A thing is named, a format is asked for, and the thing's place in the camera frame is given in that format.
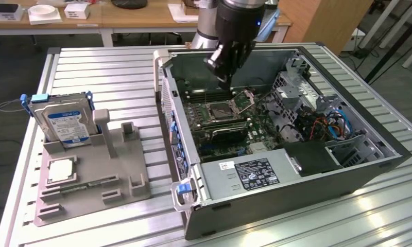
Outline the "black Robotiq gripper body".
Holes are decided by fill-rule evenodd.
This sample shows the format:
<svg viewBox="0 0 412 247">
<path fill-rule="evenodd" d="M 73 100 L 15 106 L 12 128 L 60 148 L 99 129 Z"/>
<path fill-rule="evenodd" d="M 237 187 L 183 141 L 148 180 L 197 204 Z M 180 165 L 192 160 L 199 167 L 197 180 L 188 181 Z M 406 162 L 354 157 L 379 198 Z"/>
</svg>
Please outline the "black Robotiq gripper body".
<svg viewBox="0 0 412 247">
<path fill-rule="evenodd" d="M 216 33 L 220 44 L 248 43 L 259 33 L 265 1 L 219 1 Z"/>
</svg>

